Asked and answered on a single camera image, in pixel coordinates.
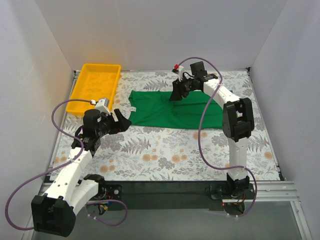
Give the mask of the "green t-shirt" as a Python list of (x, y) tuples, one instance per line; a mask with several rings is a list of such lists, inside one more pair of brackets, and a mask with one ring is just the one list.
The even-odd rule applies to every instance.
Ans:
[(192, 91), (180, 101), (169, 101), (170, 91), (132, 91), (129, 120), (135, 126), (196, 130), (210, 97)]

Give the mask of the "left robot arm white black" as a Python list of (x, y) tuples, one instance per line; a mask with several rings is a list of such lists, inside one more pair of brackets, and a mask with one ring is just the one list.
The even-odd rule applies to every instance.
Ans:
[(37, 232), (67, 237), (77, 214), (90, 200), (110, 199), (103, 176), (80, 177), (100, 147), (102, 137), (125, 132), (132, 123), (119, 109), (113, 113), (89, 109), (82, 121), (73, 136), (70, 163), (62, 167), (43, 195), (36, 195), (31, 201), (33, 227)]

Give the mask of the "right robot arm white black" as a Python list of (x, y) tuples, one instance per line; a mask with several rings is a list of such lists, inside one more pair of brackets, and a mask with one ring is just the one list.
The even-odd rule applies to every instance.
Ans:
[(229, 146), (229, 166), (225, 167), (226, 192), (232, 199), (237, 199), (250, 187), (250, 178), (253, 176), (247, 168), (247, 149), (249, 138), (255, 128), (252, 101), (249, 98), (240, 98), (225, 86), (223, 76), (208, 73), (203, 58), (190, 65), (191, 74), (188, 74), (181, 64), (176, 64), (172, 72), (177, 79), (172, 83), (171, 102), (181, 101), (190, 92), (201, 91), (215, 101), (222, 109), (222, 130), (227, 137)]

